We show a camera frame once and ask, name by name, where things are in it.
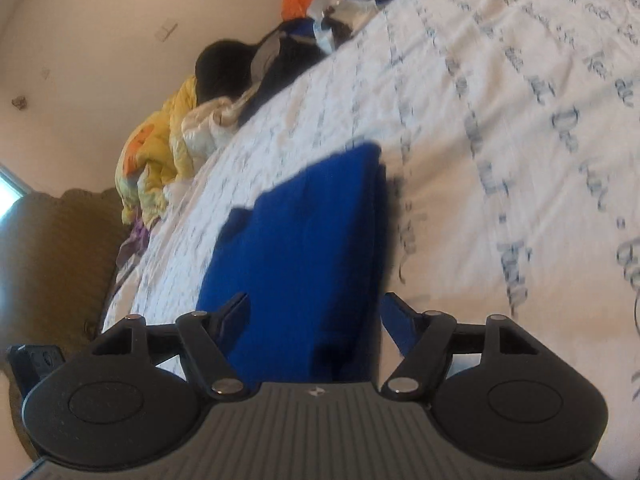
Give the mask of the blue knit sweater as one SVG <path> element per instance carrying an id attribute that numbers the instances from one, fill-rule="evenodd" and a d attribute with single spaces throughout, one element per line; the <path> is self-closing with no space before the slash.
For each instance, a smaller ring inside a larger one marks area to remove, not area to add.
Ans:
<path id="1" fill-rule="evenodd" d="M 196 306 L 248 298 L 220 348 L 243 382 L 367 382 L 386 258 L 386 169 L 363 143 L 234 208 Z"/>

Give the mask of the black and grey clothes pile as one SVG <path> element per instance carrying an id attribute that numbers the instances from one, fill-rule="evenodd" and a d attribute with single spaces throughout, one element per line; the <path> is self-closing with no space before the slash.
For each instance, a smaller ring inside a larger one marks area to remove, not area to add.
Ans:
<path id="1" fill-rule="evenodd" d="M 326 58 L 314 38 L 311 18 L 294 18 L 282 22 L 259 44 L 252 68 L 265 67 L 256 92 L 246 102 L 238 119 L 244 126 L 258 110 L 299 76 Z"/>

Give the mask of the brown headboard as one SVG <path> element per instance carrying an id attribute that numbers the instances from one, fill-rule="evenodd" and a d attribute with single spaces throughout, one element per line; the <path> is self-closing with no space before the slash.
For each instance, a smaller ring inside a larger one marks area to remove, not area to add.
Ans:
<path id="1" fill-rule="evenodd" d="M 114 188 L 60 197 L 31 192 L 1 219 L 1 370 L 9 378 L 10 428 L 31 460 L 11 347 L 52 344 L 68 358 L 96 338 L 110 301 L 116 257 L 129 229 Z"/>

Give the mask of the yellow floral quilt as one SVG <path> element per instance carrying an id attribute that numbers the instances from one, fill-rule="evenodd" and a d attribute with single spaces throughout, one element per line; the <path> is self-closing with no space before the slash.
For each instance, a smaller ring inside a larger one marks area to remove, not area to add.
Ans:
<path id="1" fill-rule="evenodd" d="M 169 185 L 192 179 L 238 130 L 247 91 L 199 103 L 190 76 L 127 139 L 115 169 L 122 223 L 151 229 L 168 207 Z"/>

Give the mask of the white duvet with blue script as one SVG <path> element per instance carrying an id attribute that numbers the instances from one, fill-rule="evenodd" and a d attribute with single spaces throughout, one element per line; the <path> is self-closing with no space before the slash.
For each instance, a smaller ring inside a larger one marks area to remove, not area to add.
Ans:
<path id="1" fill-rule="evenodd" d="M 639 474 L 639 0 L 394 0 L 179 194 L 106 312 L 191 311 L 234 206 L 363 141 L 398 214 L 387 285 L 514 318 L 608 404 L 597 464 Z"/>

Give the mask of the black round cushion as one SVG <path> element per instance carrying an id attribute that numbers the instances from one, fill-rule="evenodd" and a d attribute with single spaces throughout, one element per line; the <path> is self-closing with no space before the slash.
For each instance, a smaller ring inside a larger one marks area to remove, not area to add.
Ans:
<path id="1" fill-rule="evenodd" d="M 257 48 L 224 39 L 206 47 L 195 62 L 198 105 L 226 96 L 237 99 L 252 85 L 250 66 Z"/>

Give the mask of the white crumpled plastic bag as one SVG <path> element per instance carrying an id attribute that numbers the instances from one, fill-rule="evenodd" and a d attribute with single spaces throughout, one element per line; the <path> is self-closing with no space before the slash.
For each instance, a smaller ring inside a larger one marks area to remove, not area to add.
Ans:
<path id="1" fill-rule="evenodd" d="M 306 13 L 317 46 L 331 54 L 378 14 L 378 6 L 374 0 L 312 0 Z"/>

